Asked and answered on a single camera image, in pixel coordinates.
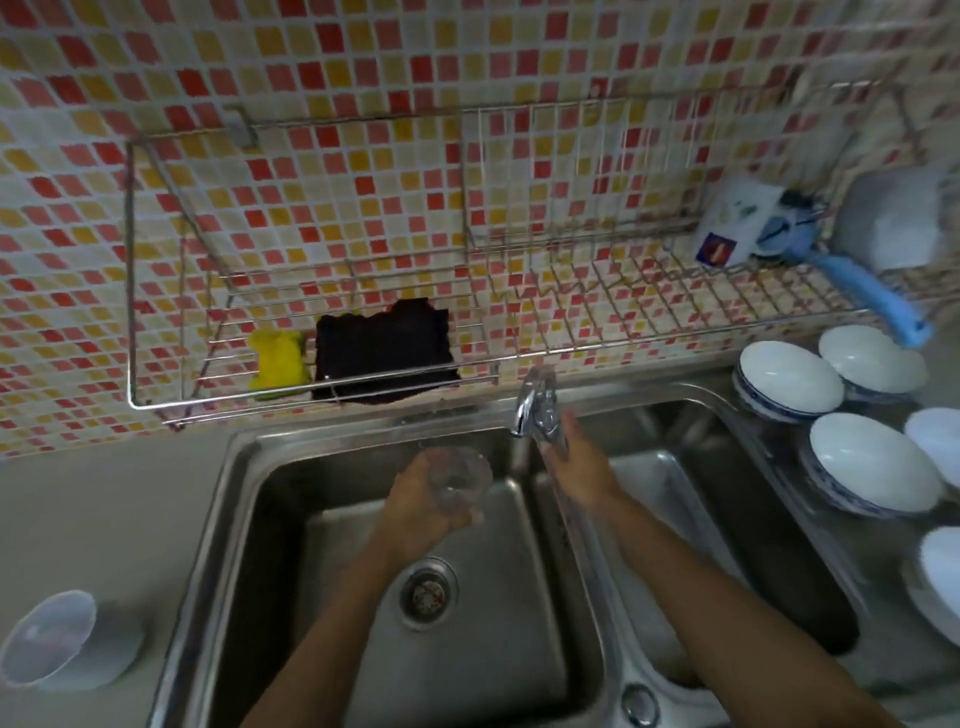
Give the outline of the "person's left hand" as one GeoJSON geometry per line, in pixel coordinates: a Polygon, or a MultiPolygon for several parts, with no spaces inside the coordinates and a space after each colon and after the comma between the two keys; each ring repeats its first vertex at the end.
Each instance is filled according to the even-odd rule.
{"type": "Polygon", "coordinates": [[[432,503],[427,466],[423,449],[396,476],[374,529],[374,549],[396,571],[422,559],[457,531],[449,528],[432,503]]]}

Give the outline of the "person's right hand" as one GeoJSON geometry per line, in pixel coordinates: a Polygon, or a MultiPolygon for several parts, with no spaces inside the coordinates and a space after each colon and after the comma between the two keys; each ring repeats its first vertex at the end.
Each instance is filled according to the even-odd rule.
{"type": "Polygon", "coordinates": [[[551,478],[590,515],[608,517],[623,501],[615,472],[601,448],[582,431],[570,410],[560,415],[566,447],[544,443],[540,454],[551,478]]]}

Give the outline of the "clear drinking glass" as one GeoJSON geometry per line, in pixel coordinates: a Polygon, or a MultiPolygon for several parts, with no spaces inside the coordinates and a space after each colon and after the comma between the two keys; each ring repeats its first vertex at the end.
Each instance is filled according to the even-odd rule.
{"type": "Polygon", "coordinates": [[[494,473],[486,456],[465,445],[431,446],[424,451],[431,497],[446,516],[469,515],[471,523],[484,520],[483,504],[494,473]]]}

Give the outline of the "chrome sink faucet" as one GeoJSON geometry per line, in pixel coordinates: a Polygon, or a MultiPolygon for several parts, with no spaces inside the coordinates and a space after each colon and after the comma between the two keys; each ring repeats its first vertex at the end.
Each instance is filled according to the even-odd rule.
{"type": "MultiPolygon", "coordinates": [[[[556,427],[560,414],[556,371],[550,365],[534,365],[522,380],[511,419],[511,434],[516,438],[531,439],[539,447],[556,427]]],[[[607,723],[610,728],[663,728],[661,708],[652,689],[625,676],[618,628],[594,563],[586,516],[555,483],[547,467],[546,471],[557,487],[558,515],[565,526],[599,638],[607,723]]]]}

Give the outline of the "person's right forearm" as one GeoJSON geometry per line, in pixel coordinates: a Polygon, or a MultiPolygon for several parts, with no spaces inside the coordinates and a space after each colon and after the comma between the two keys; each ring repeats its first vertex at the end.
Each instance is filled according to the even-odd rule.
{"type": "Polygon", "coordinates": [[[618,489],[591,504],[734,728],[904,728],[803,630],[618,489]]]}

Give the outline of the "person's left forearm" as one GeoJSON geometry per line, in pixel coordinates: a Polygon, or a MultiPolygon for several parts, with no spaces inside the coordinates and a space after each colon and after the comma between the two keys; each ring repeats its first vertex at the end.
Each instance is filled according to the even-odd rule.
{"type": "Polygon", "coordinates": [[[239,728],[342,728],[379,605],[436,539],[377,530],[239,728]]]}

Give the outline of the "round metal drain strainer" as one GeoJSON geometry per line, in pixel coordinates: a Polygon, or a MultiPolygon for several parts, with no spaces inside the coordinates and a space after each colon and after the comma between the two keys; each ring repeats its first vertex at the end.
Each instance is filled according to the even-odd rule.
{"type": "Polygon", "coordinates": [[[401,582],[400,620],[418,632],[440,625],[457,605],[459,593],[459,581],[450,564],[438,557],[426,557],[413,564],[401,582]]]}

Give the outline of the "stainless steel double sink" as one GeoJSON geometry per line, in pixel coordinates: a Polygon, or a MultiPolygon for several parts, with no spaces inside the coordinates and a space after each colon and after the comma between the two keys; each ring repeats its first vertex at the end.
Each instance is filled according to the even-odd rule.
{"type": "MultiPolygon", "coordinates": [[[[914,608],[901,577],[927,531],[960,526],[960,499],[923,516],[851,516],[800,467],[799,428],[736,404],[726,372],[561,392],[627,492],[815,638],[905,721],[960,725],[960,648],[914,608]]],[[[386,591],[345,725],[610,726],[590,602],[536,445],[513,436],[515,396],[238,434],[214,491],[149,728],[235,728],[274,679],[368,539],[394,482],[429,447],[474,448],[492,467],[483,525],[426,557],[459,600],[419,632],[401,621],[411,566],[386,591]]],[[[728,721],[609,530],[588,543],[627,679],[661,727],[728,721]]]]}

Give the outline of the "black scouring cloth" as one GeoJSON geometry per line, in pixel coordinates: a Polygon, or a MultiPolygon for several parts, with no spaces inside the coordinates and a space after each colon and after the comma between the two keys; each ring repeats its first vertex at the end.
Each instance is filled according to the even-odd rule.
{"type": "Polygon", "coordinates": [[[316,326],[317,383],[405,374],[321,386],[311,398],[380,406],[459,382],[449,333],[448,310],[434,308],[426,297],[398,300],[389,310],[367,317],[324,315],[316,326]]]}

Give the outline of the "white bowl blue rim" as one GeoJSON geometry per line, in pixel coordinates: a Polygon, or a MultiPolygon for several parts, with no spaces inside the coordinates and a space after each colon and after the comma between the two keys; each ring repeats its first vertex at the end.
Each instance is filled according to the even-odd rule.
{"type": "Polygon", "coordinates": [[[860,517],[920,516],[947,490],[930,456],[904,433],[855,414],[817,418],[798,446],[798,461],[828,503],[860,517]]]}
{"type": "Polygon", "coordinates": [[[929,381],[926,359],[863,324],[834,326],[818,341],[819,356],[839,375],[846,400],[895,405],[913,398],[929,381]]]}
{"type": "Polygon", "coordinates": [[[930,457],[943,481],[960,491],[960,409],[920,409],[906,419],[904,434],[930,457]]]}
{"type": "Polygon", "coordinates": [[[806,425],[837,410],[842,378],[819,355],[794,344],[760,341],[739,354],[732,383],[740,402],[770,422],[806,425]]]}
{"type": "Polygon", "coordinates": [[[900,571],[918,613],[960,649],[960,526],[924,534],[900,571]]]}

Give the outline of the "yellow sponge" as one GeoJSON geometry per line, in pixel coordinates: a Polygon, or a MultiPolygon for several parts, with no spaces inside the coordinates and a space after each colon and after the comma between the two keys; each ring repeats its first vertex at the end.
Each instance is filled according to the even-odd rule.
{"type": "Polygon", "coordinates": [[[312,382],[305,364],[306,335],[301,331],[256,330],[248,346],[257,356],[257,374],[247,385],[249,391],[271,390],[312,382]]]}

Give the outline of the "white printed mug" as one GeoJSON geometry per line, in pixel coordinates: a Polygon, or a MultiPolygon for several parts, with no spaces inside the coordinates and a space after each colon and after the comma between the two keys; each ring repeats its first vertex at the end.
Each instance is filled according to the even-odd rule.
{"type": "Polygon", "coordinates": [[[725,178],[692,236],[693,260],[712,270],[746,263],[785,192],[752,176],[725,178]]]}

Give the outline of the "white plastic container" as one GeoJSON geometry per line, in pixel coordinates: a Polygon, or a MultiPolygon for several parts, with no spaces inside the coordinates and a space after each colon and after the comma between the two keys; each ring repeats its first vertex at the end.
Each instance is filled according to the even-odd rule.
{"type": "Polygon", "coordinates": [[[960,162],[858,176],[836,214],[829,249],[875,274],[960,253],[960,162]]]}

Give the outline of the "clear plastic bowl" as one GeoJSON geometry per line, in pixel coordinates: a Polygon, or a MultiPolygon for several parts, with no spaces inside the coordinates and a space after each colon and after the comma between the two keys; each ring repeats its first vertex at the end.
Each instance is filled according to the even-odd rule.
{"type": "Polygon", "coordinates": [[[142,619],[82,589],[53,594],[24,615],[0,644],[0,686],[80,693],[113,683],[137,660],[142,619]]]}

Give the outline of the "blue handled dish brush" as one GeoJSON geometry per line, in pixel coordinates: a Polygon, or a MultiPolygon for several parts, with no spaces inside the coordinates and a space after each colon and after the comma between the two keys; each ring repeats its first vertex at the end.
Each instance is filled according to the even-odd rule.
{"type": "Polygon", "coordinates": [[[755,242],[754,256],[818,269],[846,298],[877,314],[899,346],[926,346],[934,327],[915,304],[850,258],[817,249],[822,210],[815,197],[785,189],[755,242]]]}

